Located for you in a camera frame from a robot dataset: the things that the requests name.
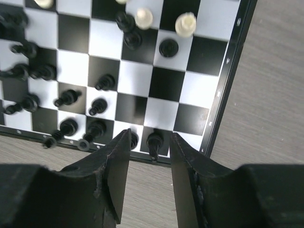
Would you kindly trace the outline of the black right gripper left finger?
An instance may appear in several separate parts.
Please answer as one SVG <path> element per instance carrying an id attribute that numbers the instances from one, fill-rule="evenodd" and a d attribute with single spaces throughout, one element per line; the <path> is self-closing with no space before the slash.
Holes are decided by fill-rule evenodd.
<path id="1" fill-rule="evenodd" d="M 2 164 L 1 227 L 116 227 L 122 218 L 130 149 L 131 131 L 123 130 L 60 171 L 37 164 Z"/>

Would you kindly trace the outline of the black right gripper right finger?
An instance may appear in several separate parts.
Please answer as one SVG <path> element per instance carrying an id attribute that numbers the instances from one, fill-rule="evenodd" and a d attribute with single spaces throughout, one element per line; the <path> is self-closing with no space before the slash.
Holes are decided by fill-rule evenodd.
<path id="1" fill-rule="evenodd" d="M 301 228 L 304 167 L 244 164 L 232 170 L 170 138 L 171 172 L 180 228 Z"/>

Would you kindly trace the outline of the black king piece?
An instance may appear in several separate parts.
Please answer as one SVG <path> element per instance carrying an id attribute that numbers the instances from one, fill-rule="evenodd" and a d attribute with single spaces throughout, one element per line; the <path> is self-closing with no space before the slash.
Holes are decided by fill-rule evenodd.
<path id="1" fill-rule="evenodd" d="M 159 159 L 159 150 L 163 146 L 164 139 L 158 133 L 151 133 L 146 141 L 146 144 L 149 148 L 149 155 L 153 162 L 158 161 Z"/>

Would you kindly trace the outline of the black and white chessboard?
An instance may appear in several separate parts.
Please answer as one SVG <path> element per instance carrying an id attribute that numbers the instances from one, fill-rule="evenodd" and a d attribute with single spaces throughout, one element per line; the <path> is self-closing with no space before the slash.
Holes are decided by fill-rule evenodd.
<path id="1" fill-rule="evenodd" d="M 0 107 L 13 108 L 34 94 L 35 112 L 0 114 L 1 135 L 43 142 L 68 118 L 78 130 L 59 143 L 76 149 L 92 122 L 106 126 L 90 151 L 130 128 L 138 136 L 133 160 L 150 162 L 146 144 L 160 134 L 159 165 L 170 163 L 169 139 L 178 133 L 210 156 L 256 7 L 254 0 L 56 0 L 43 9 L 33 0 L 0 3 Z M 138 8 L 153 14 L 138 28 Z M 175 31 L 192 12 L 196 30 Z M 94 100 L 107 109 L 91 116 Z"/>

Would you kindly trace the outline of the black pawn piece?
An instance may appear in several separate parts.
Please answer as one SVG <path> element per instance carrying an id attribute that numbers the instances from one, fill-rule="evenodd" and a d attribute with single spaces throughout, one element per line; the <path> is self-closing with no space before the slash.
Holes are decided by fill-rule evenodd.
<path id="1" fill-rule="evenodd" d="M 96 114 L 101 114 L 107 109 L 107 101 L 103 98 L 99 98 L 93 101 L 91 108 L 89 109 L 89 114 L 94 116 Z"/>

